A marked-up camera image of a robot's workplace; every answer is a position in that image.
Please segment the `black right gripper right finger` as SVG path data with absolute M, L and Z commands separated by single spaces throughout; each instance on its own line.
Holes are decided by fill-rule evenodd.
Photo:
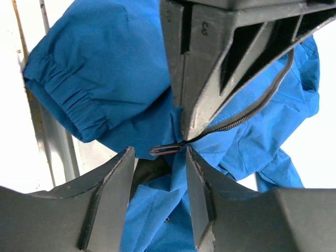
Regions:
M 259 193 L 186 154 L 194 244 L 199 251 L 335 251 L 335 190 Z

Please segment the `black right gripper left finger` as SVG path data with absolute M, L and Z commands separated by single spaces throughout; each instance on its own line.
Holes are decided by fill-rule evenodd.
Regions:
M 1 251 L 118 251 L 135 162 L 128 147 L 50 191 L 1 188 Z

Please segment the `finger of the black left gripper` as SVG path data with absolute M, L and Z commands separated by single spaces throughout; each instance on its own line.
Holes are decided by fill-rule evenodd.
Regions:
M 173 103 L 182 105 L 185 56 L 190 49 L 193 3 L 160 1 L 160 18 L 169 67 Z
M 335 20 L 335 1 L 193 1 L 182 136 L 196 139 L 273 61 Z

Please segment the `blue zip-up jacket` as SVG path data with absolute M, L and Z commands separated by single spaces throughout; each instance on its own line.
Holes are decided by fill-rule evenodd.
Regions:
M 128 146 L 153 160 L 155 146 L 182 141 L 173 107 L 158 1 L 75 1 L 29 55 L 26 86 L 82 142 Z M 281 145 L 319 110 L 316 42 L 295 47 L 290 71 L 247 122 L 192 143 L 231 179 L 257 175 L 258 189 L 302 187 Z M 121 251 L 194 251 L 185 149 L 164 156 L 166 175 L 144 168 L 125 217 Z

